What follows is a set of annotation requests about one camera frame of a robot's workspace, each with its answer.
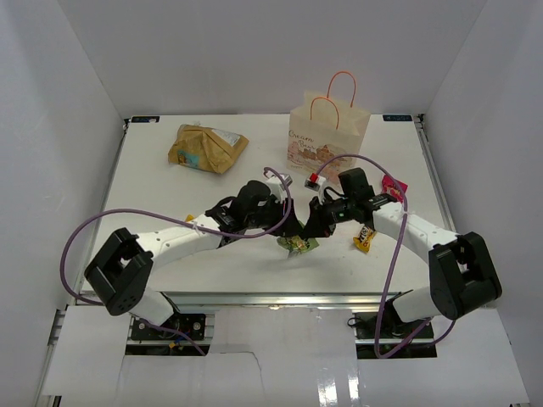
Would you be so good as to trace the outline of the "green snack packet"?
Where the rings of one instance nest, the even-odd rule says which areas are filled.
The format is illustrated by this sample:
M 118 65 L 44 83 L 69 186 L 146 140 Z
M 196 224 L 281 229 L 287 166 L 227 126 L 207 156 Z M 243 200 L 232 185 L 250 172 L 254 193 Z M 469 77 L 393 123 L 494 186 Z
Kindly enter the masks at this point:
M 288 251 L 289 258 L 309 253 L 319 246 L 319 243 L 315 238 L 303 239 L 299 236 L 279 237 L 277 239 L 277 244 Z

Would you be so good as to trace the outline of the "yellow M&M's packet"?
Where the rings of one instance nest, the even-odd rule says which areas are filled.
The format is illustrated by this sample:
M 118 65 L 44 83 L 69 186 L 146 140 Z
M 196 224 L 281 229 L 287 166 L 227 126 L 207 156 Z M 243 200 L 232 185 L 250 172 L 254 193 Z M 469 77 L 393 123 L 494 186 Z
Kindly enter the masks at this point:
M 376 235 L 377 233 L 371 227 L 362 225 L 358 234 L 353 237 L 353 243 L 358 250 L 364 254 L 368 254 L 371 249 L 372 240 Z

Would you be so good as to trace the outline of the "red candy packet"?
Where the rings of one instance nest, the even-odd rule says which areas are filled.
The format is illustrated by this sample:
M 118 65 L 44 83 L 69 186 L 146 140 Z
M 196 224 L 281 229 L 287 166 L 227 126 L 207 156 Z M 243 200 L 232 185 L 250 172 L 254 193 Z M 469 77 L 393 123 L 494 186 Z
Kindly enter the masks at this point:
M 404 201 L 404 195 L 407 191 L 408 185 L 402 181 L 394 181 L 390 176 L 383 176 L 381 180 L 382 192 L 387 193 L 400 202 Z

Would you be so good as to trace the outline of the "brown paper snack pouch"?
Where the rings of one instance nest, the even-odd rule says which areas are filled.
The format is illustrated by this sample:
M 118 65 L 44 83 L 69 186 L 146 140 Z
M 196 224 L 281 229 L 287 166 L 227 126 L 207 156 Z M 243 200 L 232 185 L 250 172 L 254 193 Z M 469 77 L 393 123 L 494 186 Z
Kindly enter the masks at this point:
M 181 125 L 167 158 L 170 164 L 224 174 L 248 145 L 249 140 L 238 133 L 199 125 Z

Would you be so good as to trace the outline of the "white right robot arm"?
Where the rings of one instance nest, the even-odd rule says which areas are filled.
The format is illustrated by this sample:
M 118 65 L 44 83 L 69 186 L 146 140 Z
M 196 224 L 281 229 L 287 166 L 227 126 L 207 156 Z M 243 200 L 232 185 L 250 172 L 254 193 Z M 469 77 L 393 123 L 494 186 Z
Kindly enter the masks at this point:
M 336 225 L 356 221 L 395 238 L 428 265 L 426 287 L 386 301 L 383 327 L 391 337 L 404 337 L 414 321 L 439 315 L 455 321 L 502 295 L 486 242 L 479 234 L 460 235 L 407 214 L 393 196 L 376 194 L 360 168 L 340 173 L 339 180 L 342 192 L 331 198 L 325 178 L 312 174 L 306 179 L 305 186 L 319 194 L 309 203 L 303 238 L 331 237 Z

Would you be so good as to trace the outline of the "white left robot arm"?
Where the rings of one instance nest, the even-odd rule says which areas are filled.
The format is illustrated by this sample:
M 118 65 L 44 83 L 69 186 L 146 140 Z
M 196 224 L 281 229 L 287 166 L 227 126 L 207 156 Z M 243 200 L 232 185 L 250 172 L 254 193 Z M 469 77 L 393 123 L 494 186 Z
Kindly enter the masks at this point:
M 249 230 L 294 237 L 302 225 L 294 201 L 280 186 L 249 181 L 238 195 L 222 199 L 187 226 L 132 234 L 114 231 L 87 266 L 84 276 L 112 316 L 130 314 L 147 321 L 159 337 L 179 328 L 176 306 L 164 293 L 148 287 L 159 268 L 199 252 L 236 242 Z

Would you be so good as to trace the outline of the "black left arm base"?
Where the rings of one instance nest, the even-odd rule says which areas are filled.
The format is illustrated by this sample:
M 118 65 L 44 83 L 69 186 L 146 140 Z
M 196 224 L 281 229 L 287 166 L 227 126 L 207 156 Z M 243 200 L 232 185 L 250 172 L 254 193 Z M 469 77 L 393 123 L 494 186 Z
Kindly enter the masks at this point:
M 180 314 L 167 321 L 162 330 L 148 326 L 136 318 L 132 325 L 129 338 L 133 341 L 185 341 L 180 332 L 190 337 L 194 342 L 204 339 L 207 317 L 205 314 Z

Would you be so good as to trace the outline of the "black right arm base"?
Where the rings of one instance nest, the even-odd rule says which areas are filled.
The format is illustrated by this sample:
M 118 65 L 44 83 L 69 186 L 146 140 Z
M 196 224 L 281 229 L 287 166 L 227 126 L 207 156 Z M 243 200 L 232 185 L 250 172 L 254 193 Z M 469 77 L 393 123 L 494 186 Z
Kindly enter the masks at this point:
M 348 320 L 347 326 L 353 329 L 355 334 L 355 346 L 358 360 L 375 360 L 374 352 L 375 327 L 377 322 L 376 312 L 354 313 Z M 414 332 L 421 324 L 414 321 L 402 326 L 388 328 L 382 323 L 379 350 L 385 354 L 409 334 Z M 404 348 L 391 356 L 392 359 L 432 359 L 437 357 L 436 346 L 433 344 L 434 330 L 430 323 L 407 344 Z

